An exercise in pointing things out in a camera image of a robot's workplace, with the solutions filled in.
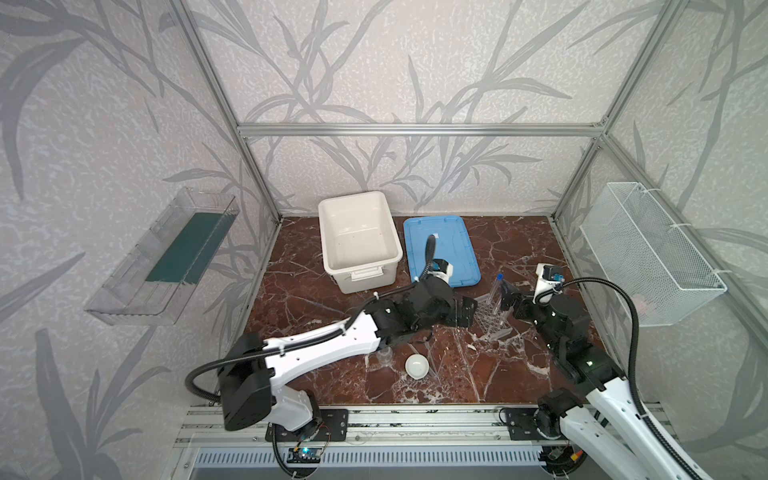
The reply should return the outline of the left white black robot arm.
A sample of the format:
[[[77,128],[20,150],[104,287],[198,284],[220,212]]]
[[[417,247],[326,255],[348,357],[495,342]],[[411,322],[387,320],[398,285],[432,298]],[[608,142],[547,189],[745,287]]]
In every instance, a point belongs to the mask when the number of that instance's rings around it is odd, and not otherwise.
[[[290,388],[311,371],[386,347],[405,344],[434,326],[469,328],[477,301],[457,297],[438,276],[365,301],[345,319],[302,334],[262,339],[241,336],[228,354],[194,368],[184,385],[193,395],[221,405],[228,431],[266,421],[290,432],[320,422],[319,408],[306,391]]]

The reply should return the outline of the clear small plastic beaker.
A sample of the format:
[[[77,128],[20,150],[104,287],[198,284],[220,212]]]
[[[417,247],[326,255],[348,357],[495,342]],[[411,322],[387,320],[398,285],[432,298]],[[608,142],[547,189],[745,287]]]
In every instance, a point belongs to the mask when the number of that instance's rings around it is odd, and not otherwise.
[[[391,347],[385,347],[375,353],[375,358],[380,368],[390,368],[394,357],[394,351]]]

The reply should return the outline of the blue capped test tube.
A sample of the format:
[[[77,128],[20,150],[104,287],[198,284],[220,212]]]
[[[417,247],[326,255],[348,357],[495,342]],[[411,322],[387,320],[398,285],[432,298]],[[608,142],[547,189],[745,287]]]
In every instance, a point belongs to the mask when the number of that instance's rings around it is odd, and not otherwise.
[[[500,305],[503,299],[503,282],[504,282],[503,274],[498,273],[492,283],[492,287],[487,299],[488,305],[492,309],[496,309]]]

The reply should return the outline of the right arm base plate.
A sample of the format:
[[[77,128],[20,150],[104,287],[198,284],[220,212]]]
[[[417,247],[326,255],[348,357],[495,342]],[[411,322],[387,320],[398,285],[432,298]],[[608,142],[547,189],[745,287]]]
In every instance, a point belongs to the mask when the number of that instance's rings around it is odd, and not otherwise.
[[[542,416],[536,407],[502,407],[498,417],[511,440],[554,441],[561,438],[554,427],[540,422]]]

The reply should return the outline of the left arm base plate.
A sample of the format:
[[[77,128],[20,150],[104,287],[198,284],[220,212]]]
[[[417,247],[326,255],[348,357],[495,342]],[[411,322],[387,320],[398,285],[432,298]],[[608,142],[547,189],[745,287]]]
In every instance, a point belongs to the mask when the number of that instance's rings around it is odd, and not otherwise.
[[[349,413],[348,409],[321,408],[319,420],[312,420],[308,425],[294,432],[280,425],[269,424],[265,440],[271,442],[274,436],[277,436],[278,442],[344,442],[347,438]]]

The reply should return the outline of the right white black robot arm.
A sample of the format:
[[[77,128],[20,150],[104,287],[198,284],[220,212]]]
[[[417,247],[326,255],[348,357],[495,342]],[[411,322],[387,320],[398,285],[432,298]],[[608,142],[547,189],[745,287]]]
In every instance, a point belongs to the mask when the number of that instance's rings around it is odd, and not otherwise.
[[[627,366],[621,368],[586,332],[590,317],[565,294],[572,285],[597,284],[614,291],[628,307],[631,338]],[[639,316],[630,296],[597,277],[540,278],[524,293],[500,284],[500,308],[529,321],[545,341],[556,366],[578,389],[540,398],[535,424],[546,438],[567,440],[612,479],[706,479],[708,473],[684,450],[642,402],[636,382]]]

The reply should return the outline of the clear test tube rack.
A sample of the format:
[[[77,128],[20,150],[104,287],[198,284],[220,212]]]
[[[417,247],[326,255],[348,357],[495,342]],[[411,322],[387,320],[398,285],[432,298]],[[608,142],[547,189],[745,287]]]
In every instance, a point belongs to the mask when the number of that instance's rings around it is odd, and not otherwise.
[[[512,333],[513,326],[510,322],[509,310],[491,305],[489,294],[475,297],[474,300],[477,302],[477,307],[470,331],[475,337],[490,342],[501,340]]]

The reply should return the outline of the white plastic storage bin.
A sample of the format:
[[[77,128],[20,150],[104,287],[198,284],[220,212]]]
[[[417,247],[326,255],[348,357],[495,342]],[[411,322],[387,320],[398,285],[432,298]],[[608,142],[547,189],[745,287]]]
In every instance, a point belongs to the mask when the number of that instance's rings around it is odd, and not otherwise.
[[[324,269],[342,293],[395,283],[403,250],[382,192],[325,199],[318,219]]]

